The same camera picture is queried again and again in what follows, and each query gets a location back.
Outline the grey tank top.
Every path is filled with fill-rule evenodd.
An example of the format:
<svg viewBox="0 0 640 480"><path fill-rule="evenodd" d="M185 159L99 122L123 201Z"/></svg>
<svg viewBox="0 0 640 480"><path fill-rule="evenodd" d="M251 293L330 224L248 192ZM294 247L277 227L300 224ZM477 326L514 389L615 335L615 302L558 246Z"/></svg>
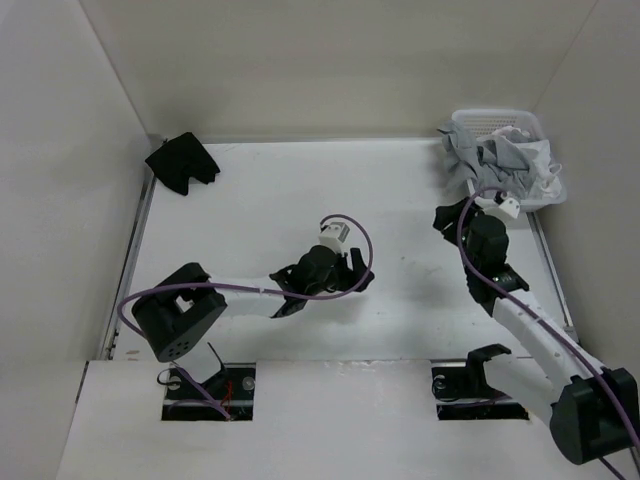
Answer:
<svg viewBox="0 0 640 480"><path fill-rule="evenodd" d="M468 180L475 188L499 187L519 199L527 198L533 173L524 156L501 137L478 140L461 124L448 120L437 131L445 151L446 190L453 192Z"/></svg>

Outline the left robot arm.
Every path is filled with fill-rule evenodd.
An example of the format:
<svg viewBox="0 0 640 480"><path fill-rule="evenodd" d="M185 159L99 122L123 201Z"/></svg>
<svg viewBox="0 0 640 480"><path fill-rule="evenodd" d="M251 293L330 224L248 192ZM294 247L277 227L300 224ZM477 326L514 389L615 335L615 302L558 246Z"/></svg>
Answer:
<svg viewBox="0 0 640 480"><path fill-rule="evenodd" d="M183 265L156 287L132 294L135 321L130 328L151 347L156 360L168 363L179 380L177 401L216 405L229 383L226 367L201 364L192 373L179 365L221 318L290 317L310 301L326 301L362 292L374 280L372 260L358 248L315 245L296 263L261 280L256 286L216 283L197 262Z"/></svg>

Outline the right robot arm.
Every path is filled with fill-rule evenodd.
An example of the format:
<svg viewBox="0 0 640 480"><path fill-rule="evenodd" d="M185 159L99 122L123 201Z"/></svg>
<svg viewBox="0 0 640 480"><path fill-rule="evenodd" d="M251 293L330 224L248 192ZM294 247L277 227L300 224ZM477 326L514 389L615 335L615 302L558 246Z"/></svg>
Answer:
<svg viewBox="0 0 640 480"><path fill-rule="evenodd" d="M434 228L459 250L473 300L533 360L527 365L501 344L467 355L458 399L500 392L549 429L560 453L582 465L639 446L639 395L624 368L610 369L586 352L541 307L507 262L505 219L519 206L504 198L491 212L472 197L436 209Z"/></svg>

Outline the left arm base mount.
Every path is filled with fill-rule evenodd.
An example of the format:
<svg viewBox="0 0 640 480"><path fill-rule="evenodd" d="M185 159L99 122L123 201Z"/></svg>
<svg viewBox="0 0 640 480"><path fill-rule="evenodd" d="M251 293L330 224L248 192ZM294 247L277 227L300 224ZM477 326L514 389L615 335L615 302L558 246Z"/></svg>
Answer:
<svg viewBox="0 0 640 480"><path fill-rule="evenodd" d="M257 365L229 363L208 344L217 369L194 386L184 373L171 365L158 373L156 383L164 388L162 421L252 421L255 405Z"/></svg>

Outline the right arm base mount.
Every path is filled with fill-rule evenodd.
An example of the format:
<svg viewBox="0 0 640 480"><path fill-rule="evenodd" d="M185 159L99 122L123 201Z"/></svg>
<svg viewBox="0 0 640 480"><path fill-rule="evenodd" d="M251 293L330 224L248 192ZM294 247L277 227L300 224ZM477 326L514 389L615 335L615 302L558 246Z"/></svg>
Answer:
<svg viewBox="0 0 640 480"><path fill-rule="evenodd" d="M489 386L484 365L511 350L492 344L472 350L464 362L431 366L432 395L440 421L529 420L529 413L508 395Z"/></svg>

